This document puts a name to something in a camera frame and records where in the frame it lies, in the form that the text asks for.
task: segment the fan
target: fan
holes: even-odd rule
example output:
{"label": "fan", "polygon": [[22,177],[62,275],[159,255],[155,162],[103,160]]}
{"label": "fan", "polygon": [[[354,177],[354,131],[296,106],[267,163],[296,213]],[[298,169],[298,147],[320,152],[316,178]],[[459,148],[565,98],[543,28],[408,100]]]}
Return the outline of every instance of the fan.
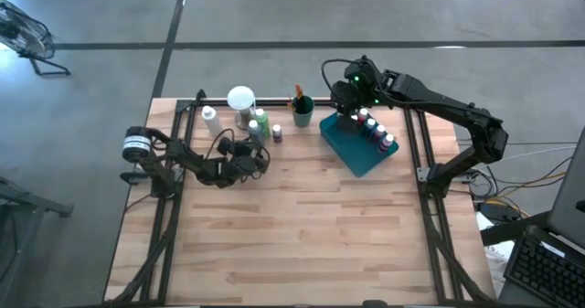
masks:
{"label": "fan", "polygon": [[[55,45],[47,26],[6,0],[0,0],[0,43],[13,49],[19,57],[30,60],[38,76],[71,74],[65,67],[48,61],[55,55]],[[61,71],[41,72],[37,61]]]}

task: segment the teal tray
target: teal tray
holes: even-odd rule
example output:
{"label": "teal tray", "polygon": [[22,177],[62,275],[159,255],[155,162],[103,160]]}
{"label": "teal tray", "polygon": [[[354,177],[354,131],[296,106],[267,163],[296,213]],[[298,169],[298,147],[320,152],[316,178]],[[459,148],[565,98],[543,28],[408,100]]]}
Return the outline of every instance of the teal tray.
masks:
{"label": "teal tray", "polygon": [[362,133],[348,133],[342,131],[337,126],[337,113],[322,120],[319,123],[321,135],[327,143],[335,150],[339,157],[344,161],[357,176],[364,176],[369,170],[373,169],[378,163],[382,162],[388,156],[394,154],[399,145],[395,141],[385,154],[378,150],[379,143],[373,143],[370,138]]}

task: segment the teal cup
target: teal cup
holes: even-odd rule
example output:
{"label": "teal cup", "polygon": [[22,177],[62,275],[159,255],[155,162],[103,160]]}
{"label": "teal cup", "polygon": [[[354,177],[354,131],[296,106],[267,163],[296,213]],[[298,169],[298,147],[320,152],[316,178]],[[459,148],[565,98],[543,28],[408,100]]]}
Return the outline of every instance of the teal cup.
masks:
{"label": "teal cup", "polygon": [[294,125],[297,127],[307,127],[311,123],[311,116],[313,116],[314,101],[310,97],[303,96],[302,105],[297,104],[297,98],[292,99],[292,105],[296,106],[292,117],[294,118]]}

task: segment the gray floor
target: gray floor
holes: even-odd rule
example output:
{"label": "gray floor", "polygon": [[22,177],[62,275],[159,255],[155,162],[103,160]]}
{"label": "gray floor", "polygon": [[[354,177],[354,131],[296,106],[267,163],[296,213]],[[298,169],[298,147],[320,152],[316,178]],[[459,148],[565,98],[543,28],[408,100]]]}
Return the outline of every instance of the gray floor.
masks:
{"label": "gray floor", "polygon": [[[45,21],[59,43],[165,43],[177,0],[10,0]],[[585,39],[585,0],[185,0],[177,42],[499,41]],[[506,156],[571,147],[585,125],[585,48],[353,48],[175,50],[163,97],[198,89],[223,97],[236,85],[258,96],[327,89],[325,58],[368,54],[432,90],[474,101],[505,120]],[[41,79],[0,48],[0,175],[75,204],[48,215],[27,267],[19,306],[99,303],[128,187],[118,178],[126,127],[142,124],[163,50],[60,50],[70,78]],[[328,69],[331,79],[342,68]],[[469,141],[457,129],[462,148]],[[532,154],[494,165],[530,180],[572,153]],[[518,191],[528,213],[548,209],[557,186]]]}

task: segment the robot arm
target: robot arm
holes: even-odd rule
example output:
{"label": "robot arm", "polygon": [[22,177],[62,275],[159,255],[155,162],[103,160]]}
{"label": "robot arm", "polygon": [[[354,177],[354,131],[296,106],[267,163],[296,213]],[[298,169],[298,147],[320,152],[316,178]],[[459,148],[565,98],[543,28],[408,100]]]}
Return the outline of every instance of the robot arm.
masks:
{"label": "robot arm", "polygon": [[[392,70],[380,72],[374,62],[363,56],[357,60],[334,59],[328,62],[349,63],[344,77],[331,89],[337,110],[349,116],[361,107],[383,104],[389,108],[415,108],[429,112],[466,128],[473,146],[455,156],[446,164],[431,167],[425,190],[436,197],[445,197],[451,180],[478,163],[492,163],[502,159],[508,134],[502,121],[474,103],[465,104],[427,89],[420,80]],[[324,75],[325,83],[329,82]]]}
{"label": "robot arm", "polygon": [[[155,147],[158,142],[165,148]],[[164,150],[165,153],[156,155],[154,150]],[[200,183],[219,188],[231,186],[248,175],[265,173],[270,162],[270,157],[267,160],[262,154],[262,151],[268,152],[252,142],[232,142],[224,137],[219,141],[218,151],[221,157],[205,158],[159,130],[133,126],[126,131],[122,157],[142,167],[152,179],[152,195],[157,197],[168,197],[176,191],[176,173],[163,165],[165,160],[193,172]]]}

